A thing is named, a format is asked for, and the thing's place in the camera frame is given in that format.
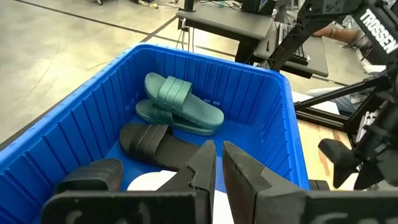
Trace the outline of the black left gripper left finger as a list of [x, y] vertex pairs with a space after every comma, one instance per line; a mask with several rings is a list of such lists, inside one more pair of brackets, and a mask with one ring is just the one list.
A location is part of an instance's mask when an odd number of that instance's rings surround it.
[[207, 140], [156, 191], [66, 191], [44, 205], [40, 224], [212, 224], [216, 147]]

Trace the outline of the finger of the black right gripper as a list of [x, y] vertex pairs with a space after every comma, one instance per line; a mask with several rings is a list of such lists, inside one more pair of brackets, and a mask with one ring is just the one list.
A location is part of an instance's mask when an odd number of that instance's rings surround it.
[[333, 163], [334, 188], [340, 188], [351, 174], [359, 172], [359, 160], [341, 141], [322, 139], [318, 148]]
[[358, 177], [354, 184], [354, 189], [365, 190], [382, 180], [384, 180], [384, 177], [378, 169], [377, 165], [372, 162], [364, 162], [360, 168]]

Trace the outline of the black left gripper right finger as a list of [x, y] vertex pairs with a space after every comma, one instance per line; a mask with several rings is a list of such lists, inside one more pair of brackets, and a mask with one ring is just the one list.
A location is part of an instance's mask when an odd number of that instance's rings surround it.
[[230, 141], [222, 160], [235, 224], [398, 224], [398, 192], [304, 190]]

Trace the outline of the black rubber slide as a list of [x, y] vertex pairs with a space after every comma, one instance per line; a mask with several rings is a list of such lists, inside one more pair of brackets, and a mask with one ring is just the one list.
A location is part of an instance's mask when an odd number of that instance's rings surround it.
[[325, 180], [309, 180], [309, 185], [311, 190], [330, 190]]
[[175, 137], [167, 124], [125, 124], [119, 133], [122, 151], [131, 159], [178, 171], [199, 146]]
[[68, 174], [55, 187], [55, 193], [70, 190], [118, 191], [123, 180], [123, 164], [119, 159], [101, 159], [81, 166]]

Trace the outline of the green rubber slide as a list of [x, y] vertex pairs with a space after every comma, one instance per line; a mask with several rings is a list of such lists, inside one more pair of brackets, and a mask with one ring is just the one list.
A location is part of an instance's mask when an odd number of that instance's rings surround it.
[[206, 129], [217, 129], [224, 113], [192, 93], [192, 83], [150, 72], [144, 79], [147, 96], [156, 106]]
[[211, 136], [216, 133], [214, 129], [201, 127], [172, 112], [160, 108], [151, 99], [144, 99], [138, 102], [136, 105], [136, 113], [149, 123], [168, 124], [174, 129], [192, 134]]

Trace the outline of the blue plastic bin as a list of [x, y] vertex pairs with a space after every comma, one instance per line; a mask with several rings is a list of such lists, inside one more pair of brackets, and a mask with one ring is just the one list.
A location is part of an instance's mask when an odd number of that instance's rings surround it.
[[139, 122], [145, 76], [155, 72], [192, 84], [192, 92], [224, 113], [211, 139], [231, 141], [269, 169], [309, 188], [288, 79], [270, 70], [154, 44], [126, 49], [102, 71], [0, 151], [0, 224], [39, 224], [44, 203], [70, 172], [117, 158], [122, 189], [151, 166], [127, 158], [119, 132]]

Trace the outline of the black computer keyboard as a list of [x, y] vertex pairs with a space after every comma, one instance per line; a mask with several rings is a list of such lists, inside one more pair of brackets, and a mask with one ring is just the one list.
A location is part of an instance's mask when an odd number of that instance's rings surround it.
[[[289, 34], [289, 32], [292, 30], [292, 26], [288, 25], [288, 24], [283, 24], [280, 23], [278, 25], [278, 29], [277, 29], [277, 37], [276, 37], [276, 41], [277, 44], [280, 45], [282, 43], [282, 41], [287, 37], [287, 35]], [[301, 65], [308, 65], [308, 61], [310, 60], [310, 58], [308, 57], [304, 46], [300, 46], [294, 53], [293, 55], [289, 58], [289, 60], [291, 62], [295, 62], [295, 63], [299, 63]]]

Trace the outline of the person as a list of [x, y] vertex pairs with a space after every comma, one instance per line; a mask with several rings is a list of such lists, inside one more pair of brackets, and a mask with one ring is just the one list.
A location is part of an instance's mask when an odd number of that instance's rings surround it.
[[[340, 29], [333, 26], [327, 27], [334, 29], [333, 34], [329, 38], [344, 42], [345, 47], [360, 50], [364, 56], [364, 59], [371, 65], [385, 65], [385, 62], [379, 55], [379, 52], [373, 49], [373, 43], [368, 39], [366, 34], [359, 28], [358, 25], [354, 25], [352, 29]], [[341, 96], [339, 98], [332, 99], [331, 101], [337, 105], [341, 114], [350, 115], [357, 110], [357, 108], [366, 100], [372, 91], [372, 88], [368, 88], [367, 90]]]

